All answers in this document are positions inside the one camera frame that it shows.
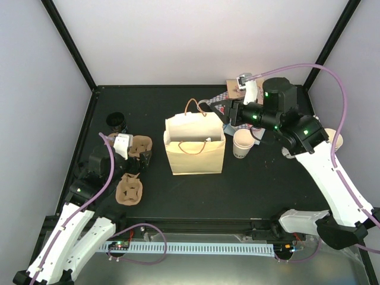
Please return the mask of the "pulp cup carrier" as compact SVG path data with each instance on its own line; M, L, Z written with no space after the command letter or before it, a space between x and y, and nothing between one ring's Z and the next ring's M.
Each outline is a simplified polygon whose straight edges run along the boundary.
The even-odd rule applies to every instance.
M136 175L126 173L122 176L121 181L116 187L116 202L125 206L137 205L143 195L143 184L139 179L139 173Z
M121 134L121 133L112 133L106 137L106 139L108 140L109 144L112 147L113 147L115 137L118 134ZM151 150L152 146L153 146L153 141L150 137L142 136L142 135L135 135L135 136L133 136L133 143L132 143L131 148L128 151L128 156L136 157L138 155L138 153Z

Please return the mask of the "kraft paper bag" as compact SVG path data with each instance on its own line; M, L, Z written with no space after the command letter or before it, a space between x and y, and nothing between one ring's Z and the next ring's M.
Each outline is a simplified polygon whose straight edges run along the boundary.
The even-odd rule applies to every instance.
M165 120L164 146L173 175L219 174L223 169L226 137L214 112L188 111Z

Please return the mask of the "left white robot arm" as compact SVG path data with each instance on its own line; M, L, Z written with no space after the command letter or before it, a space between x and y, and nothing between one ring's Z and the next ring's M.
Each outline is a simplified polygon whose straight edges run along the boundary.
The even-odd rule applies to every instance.
M106 240L123 236L126 220L107 205L113 197L124 206L137 205L143 185L139 174L152 155L151 146L138 144L128 153L101 145L69 188L61 216L44 248L14 284L74 284L83 266Z

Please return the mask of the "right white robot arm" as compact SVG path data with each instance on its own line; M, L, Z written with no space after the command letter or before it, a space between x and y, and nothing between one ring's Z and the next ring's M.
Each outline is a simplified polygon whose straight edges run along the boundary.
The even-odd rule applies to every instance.
M265 80L261 90L243 75L237 83L245 91L243 98L212 102L210 109L224 124L250 124L271 131L307 170L329 205L329 210L322 211L282 211L270 224L271 235L276 239L294 232L319 236L334 249L363 240L368 229L379 223L379 209L373 208L353 185L319 119L299 112L297 87L284 77ZM260 91L263 103L258 102Z

